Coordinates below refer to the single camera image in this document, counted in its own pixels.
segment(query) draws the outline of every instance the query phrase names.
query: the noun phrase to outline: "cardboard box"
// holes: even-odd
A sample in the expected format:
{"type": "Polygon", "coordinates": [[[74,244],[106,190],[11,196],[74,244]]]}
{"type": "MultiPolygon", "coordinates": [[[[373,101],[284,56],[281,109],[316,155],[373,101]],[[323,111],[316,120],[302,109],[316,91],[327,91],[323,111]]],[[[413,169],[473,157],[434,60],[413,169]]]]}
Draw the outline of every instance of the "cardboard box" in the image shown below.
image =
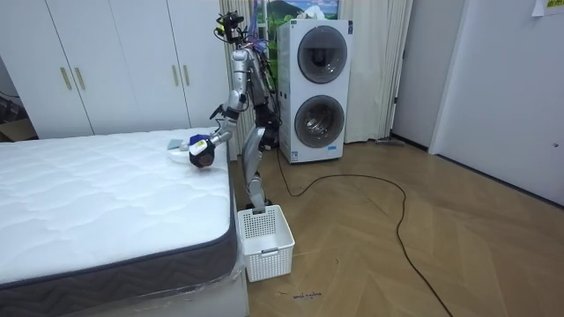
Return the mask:
{"type": "Polygon", "coordinates": [[[37,133],[29,119],[0,124],[0,142],[33,140],[37,133]]]}

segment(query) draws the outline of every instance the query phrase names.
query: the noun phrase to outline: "paper note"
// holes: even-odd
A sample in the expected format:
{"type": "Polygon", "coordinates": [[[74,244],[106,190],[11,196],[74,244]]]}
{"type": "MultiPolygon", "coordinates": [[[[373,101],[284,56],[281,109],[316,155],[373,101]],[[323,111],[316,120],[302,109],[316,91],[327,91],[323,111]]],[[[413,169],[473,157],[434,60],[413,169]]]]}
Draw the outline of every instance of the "paper note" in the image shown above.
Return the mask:
{"type": "Polygon", "coordinates": [[[544,17],[558,13],[564,13],[564,0],[537,0],[532,16],[544,17]]]}

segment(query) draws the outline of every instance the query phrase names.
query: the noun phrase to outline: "wooden floor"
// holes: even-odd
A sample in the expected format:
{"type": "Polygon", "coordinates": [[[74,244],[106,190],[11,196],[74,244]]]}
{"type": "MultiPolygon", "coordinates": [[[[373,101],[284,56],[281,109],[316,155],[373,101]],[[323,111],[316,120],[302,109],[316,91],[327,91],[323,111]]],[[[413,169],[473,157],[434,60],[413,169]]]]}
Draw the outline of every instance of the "wooden floor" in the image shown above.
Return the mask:
{"type": "MultiPolygon", "coordinates": [[[[563,210],[410,146],[352,144],[337,161],[281,162],[294,193],[334,173],[399,183],[407,252],[454,316],[564,316],[563,210]]],[[[249,284],[252,317],[447,316],[401,252],[399,190],[328,179],[293,198],[275,151],[261,174],[296,245],[291,275],[249,284]]],[[[236,194],[242,210],[248,198],[236,194]]]]}

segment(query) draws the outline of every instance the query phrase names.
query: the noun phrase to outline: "baseboard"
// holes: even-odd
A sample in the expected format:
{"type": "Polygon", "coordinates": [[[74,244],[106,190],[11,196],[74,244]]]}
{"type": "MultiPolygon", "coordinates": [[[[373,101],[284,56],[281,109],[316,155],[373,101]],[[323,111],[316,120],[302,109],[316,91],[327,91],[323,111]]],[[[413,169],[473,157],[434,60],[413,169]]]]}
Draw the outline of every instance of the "baseboard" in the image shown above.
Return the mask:
{"type": "Polygon", "coordinates": [[[400,141],[404,141],[406,144],[409,144],[409,145],[411,145],[411,146],[413,146],[413,147],[416,147],[416,148],[418,148],[418,149],[420,149],[420,150],[422,150],[422,151],[429,151],[429,147],[428,147],[428,146],[425,146],[425,145],[423,145],[423,144],[418,144],[418,143],[415,142],[415,141],[412,141],[412,140],[410,140],[410,139],[408,139],[408,138],[405,138],[405,137],[403,137],[403,136],[399,136],[399,135],[397,135],[397,134],[395,134],[395,133],[392,133],[392,134],[391,134],[391,137],[396,138],[396,139],[398,139],[398,140],[400,140],[400,141]]]}
{"type": "Polygon", "coordinates": [[[498,178],[496,178],[496,177],[493,177],[493,176],[490,175],[490,174],[486,174],[486,173],[480,172],[479,170],[477,170],[477,169],[475,169],[475,168],[473,168],[473,167],[469,167],[469,166],[467,166],[467,165],[465,165],[465,164],[462,164],[462,163],[460,163],[460,162],[457,162],[457,161],[455,161],[455,160],[452,159],[452,158],[447,158],[447,157],[445,157],[445,156],[442,156],[441,154],[437,154],[436,156],[439,157],[439,158],[441,158],[441,159],[445,159],[445,160],[447,160],[448,162],[451,162],[451,163],[454,163],[454,164],[456,164],[456,165],[458,165],[458,166],[461,166],[461,167],[463,167],[463,168],[465,168],[465,169],[467,169],[467,170],[473,171],[473,172],[476,173],[476,174],[479,174],[479,175],[481,175],[481,176],[487,177],[488,179],[490,179],[490,180],[492,180],[492,181],[497,181],[498,183],[503,184],[503,185],[505,185],[505,186],[507,186],[507,187],[509,187],[509,188],[512,188],[512,189],[514,189],[514,190],[516,190],[516,191],[518,191],[518,192],[521,192],[521,193],[523,193],[523,194],[525,194],[525,195],[527,195],[527,196],[529,196],[529,197],[536,198],[536,199],[538,199],[539,201],[541,201],[541,202],[543,202],[543,203],[548,203],[549,205],[551,205],[551,206],[553,206],[553,207],[556,207],[556,208],[558,208],[558,209],[564,210],[564,206],[561,205],[561,204],[559,204],[559,203],[557,203],[557,202],[553,202],[553,201],[548,200],[548,199],[546,199],[546,198],[544,198],[544,197],[542,197],[542,196],[539,196],[539,195],[537,195],[537,194],[531,193],[530,191],[528,191],[528,190],[526,190],[526,189],[520,188],[520,187],[515,186],[515,185],[513,185],[513,184],[511,184],[511,183],[508,183],[508,182],[506,182],[506,181],[502,181],[502,180],[500,180],[500,179],[498,179],[498,178]]]}

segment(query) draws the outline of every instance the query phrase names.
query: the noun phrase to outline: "mattress border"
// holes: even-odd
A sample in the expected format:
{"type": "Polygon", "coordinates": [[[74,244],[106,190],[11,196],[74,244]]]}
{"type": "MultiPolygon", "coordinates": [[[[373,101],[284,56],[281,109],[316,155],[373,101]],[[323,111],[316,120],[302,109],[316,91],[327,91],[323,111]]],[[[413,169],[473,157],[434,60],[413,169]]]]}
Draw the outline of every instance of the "mattress border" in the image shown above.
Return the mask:
{"type": "Polygon", "coordinates": [[[227,228],[227,231],[221,235],[220,237],[208,241],[208,242],[204,242],[204,243],[200,243],[194,246],[189,246],[189,247],[180,247],[180,248],[176,248],[174,250],[168,250],[168,251],[163,251],[163,252],[158,252],[155,254],[148,254],[148,255],[143,255],[143,256],[138,256],[135,258],[131,258],[131,259],[127,259],[127,260],[122,260],[119,262],[113,262],[113,263],[109,263],[109,264],[103,264],[103,265],[99,265],[96,267],[91,267],[88,269],[77,269],[77,270],[73,270],[70,272],[64,272],[64,273],[56,273],[56,274],[51,274],[51,275],[47,275],[47,276],[38,276],[38,277],[31,277],[31,278],[27,278],[27,279],[22,279],[19,281],[15,281],[15,282],[9,282],[9,283],[4,283],[4,284],[0,284],[0,291],[9,291],[10,289],[13,288],[18,288],[18,287],[25,287],[25,286],[29,286],[29,285],[33,285],[33,284],[38,284],[38,283],[46,283],[46,282],[50,282],[50,281],[55,281],[57,279],[62,279],[62,278],[66,278],[66,277],[75,277],[75,276],[79,276],[82,274],[89,274],[89,273],[95,273],[98,271],[102,271],[105,269],[115,269],[117,267],[120,266],[125,266],[125,265],[130,265],[130,264],[134,264],[134,263],[138,263],[138,262],[144,262],[147,260],[153,260],[153,259],[157,259],[160,257],[165,257],[165,256],[170,256],[170,255],[175,255],[175,254],[180,254],[180,253],[186,253],[186,252],[192,252],[195,250],[199,250],[199,249],[204,249],[207,247],[211,247],[213,245],[217,245],[221,242],[223,242],[226,239],[229,239],[229,237],[231,235],[234,234],[235,231],[235,236],[237,235],[237,230],[235,228],[235,215],[234,215],[234,189],[233,189],[233,180],[231,178],[231,159],[229,156],[229,142],[225,143],[227,151],[226,151],[226,160],[227,160],[227,178],[229,181],[229,213],[230,213],[230,218],[229,218],[229,228],[227,228]]]}

